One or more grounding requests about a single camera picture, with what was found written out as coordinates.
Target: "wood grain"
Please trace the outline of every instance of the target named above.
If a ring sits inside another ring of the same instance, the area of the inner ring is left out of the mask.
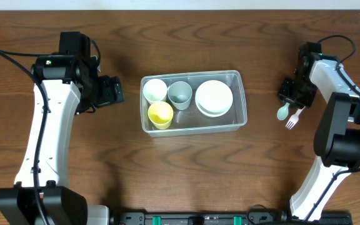
[[[276,92],[292,76],[298,47],[348,35],[357,53],[345,62],[360,87],[360,11],[34,11],[0,12],[0,48],[58,50],[61,31],[99,45],[102,71],[120,76],[121,104],[76,116],[69,150],[71,189],[89,204],[147,211],[285,208],[313,163],[313,136],[326,106],[318,94],[291,131],[276,119]],[[343,40],[324,52],[346,55]],[[34,58],[18,58],[27,68]],[[151,138],[141,128],[144,76],[236,69],[248,122],[236,132]],[[19,171],[33,116],[33,84],[0,57],[0,188]],[[326,209],[349,210],[360,224],[360,174],[346,179]],[[6,224],[0,213],[0,224]]]

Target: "green strip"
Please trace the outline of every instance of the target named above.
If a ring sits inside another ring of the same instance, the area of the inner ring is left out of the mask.
[[[153,216],[152,217],[152,225],[161,225],[161,217]]]
[[[234,217],[234,225],[242,225],[242,218],[241,216],[235,216]]]

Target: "white background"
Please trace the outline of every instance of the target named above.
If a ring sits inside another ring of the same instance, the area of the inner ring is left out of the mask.
[[[360,9],[360,0],[0,0],[0,10]]]

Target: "rectangular container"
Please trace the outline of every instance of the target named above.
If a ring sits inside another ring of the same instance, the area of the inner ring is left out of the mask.
[[[152,124],[148,118],[148,107],[150,106],[143,95],[143,87],[150,79],[160,79],[169,87],[177,81],[185,81],[192,88],[190,106],[185,110],[176,109],[167,98],[174,111],[172,123],[169,128],[160,130]],[[233,95],[233,103],[230,110],[223,116],[207,117],[201,113],[195,103],[195,92],[205,81],[217,80],[227,84]],[[182,74],[167,74],[157,76],[146,76],[141,79],[140,109],[142,129],[151,137],[177,136],[188,134],[204,134],[225,131],[235,131],[247,123],[247,105],[243,82],[238,71],[209,71],[188,72]]]

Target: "cup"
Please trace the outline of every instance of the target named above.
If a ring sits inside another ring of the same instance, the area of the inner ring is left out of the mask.
[[[166,129],[173,119],[173,108],[167,102],[158,101],[148,109],[148,118],[158,129]]]
[[[191,96],[193,96],[193,89],[191,86],[184,82],[178,81],[170,85],[167,90],[169,100],[173,106],[178,110],[185,110],[190,106]]]
[[[166,101],[168,87],[165,82],[160,79],[149,80],[142,89],[142,94],[150,104],[158,101]]]

